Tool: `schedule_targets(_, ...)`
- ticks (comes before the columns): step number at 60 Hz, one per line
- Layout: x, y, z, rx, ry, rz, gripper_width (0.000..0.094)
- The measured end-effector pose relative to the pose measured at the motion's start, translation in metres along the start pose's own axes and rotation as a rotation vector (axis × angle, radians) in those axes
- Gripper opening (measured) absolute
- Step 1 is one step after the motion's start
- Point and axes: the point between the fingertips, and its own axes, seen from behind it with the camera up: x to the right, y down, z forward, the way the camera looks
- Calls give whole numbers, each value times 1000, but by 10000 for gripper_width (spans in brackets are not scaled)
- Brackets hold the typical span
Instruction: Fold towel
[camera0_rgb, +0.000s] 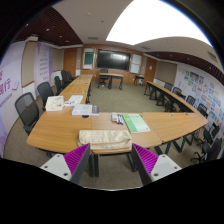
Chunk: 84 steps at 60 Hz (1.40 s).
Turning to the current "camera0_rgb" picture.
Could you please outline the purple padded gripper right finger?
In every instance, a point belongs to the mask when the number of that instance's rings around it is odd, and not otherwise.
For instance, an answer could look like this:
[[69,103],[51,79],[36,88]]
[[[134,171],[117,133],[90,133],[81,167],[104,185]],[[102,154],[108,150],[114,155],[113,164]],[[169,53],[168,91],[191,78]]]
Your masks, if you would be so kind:
[[181,170],[181,167],[166,154],[156,155],[137,144],[132,144],[131,155],[143,185]]

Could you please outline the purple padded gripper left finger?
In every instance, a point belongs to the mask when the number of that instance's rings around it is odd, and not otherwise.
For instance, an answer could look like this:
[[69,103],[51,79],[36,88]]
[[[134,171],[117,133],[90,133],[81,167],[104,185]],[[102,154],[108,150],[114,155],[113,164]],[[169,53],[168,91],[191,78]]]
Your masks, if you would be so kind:
[[65,155],[55,154],[41,169],[72,183],[79,184],[90,156],[90,145],[86,144]]

